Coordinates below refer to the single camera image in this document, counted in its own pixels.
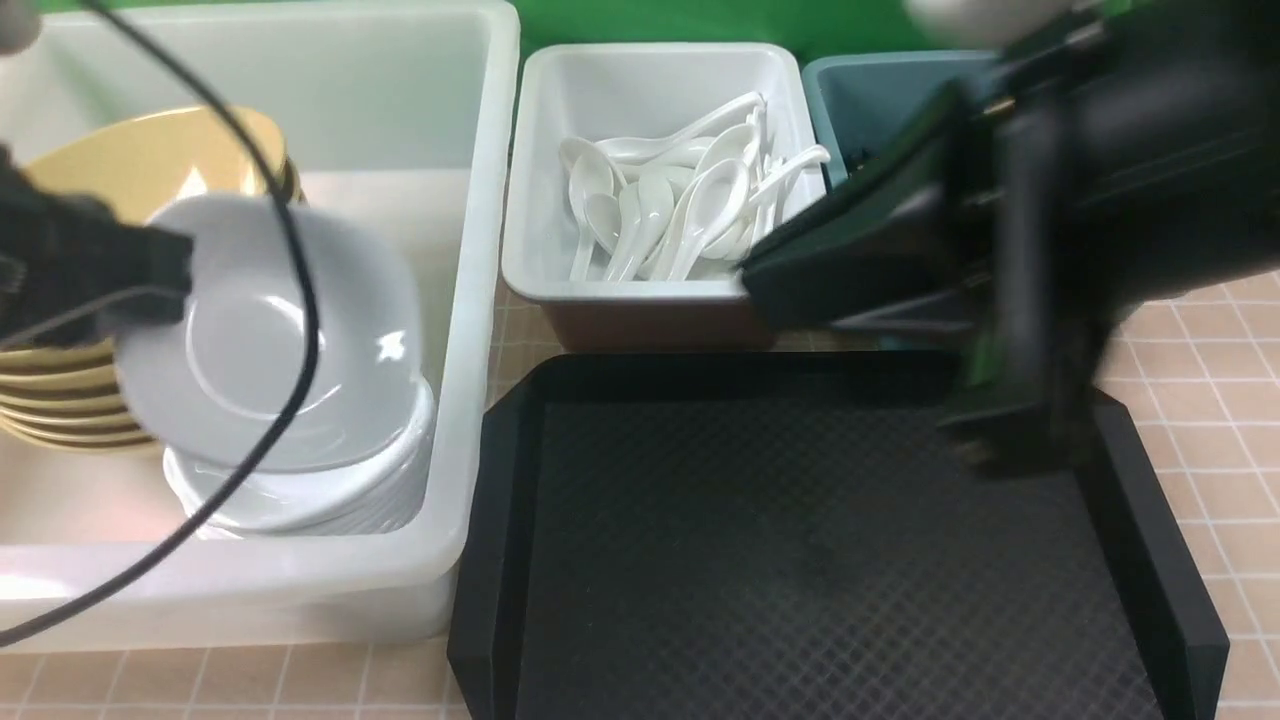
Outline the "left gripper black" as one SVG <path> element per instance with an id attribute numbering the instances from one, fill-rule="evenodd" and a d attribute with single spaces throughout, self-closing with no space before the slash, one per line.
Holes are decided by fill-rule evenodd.
<path id="1" fill-rule="evenodd" d="M 95 197 L 37 188 L 3 150 L 3 348 L 74 348 L 178 323 L 193 251 L 189 236 L 119 222 Z"/>

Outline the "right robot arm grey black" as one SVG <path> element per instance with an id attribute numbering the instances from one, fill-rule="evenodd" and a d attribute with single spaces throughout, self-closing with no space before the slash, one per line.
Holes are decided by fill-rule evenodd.
<path id="1" fill-rule="evenodd" d="M 1121 314 L 1277 266 L 1277 4 L 1070 6 L 946 79 L 741 282 L 776 329 L 952 345 L 988 477 L 1076 464 Z"/>

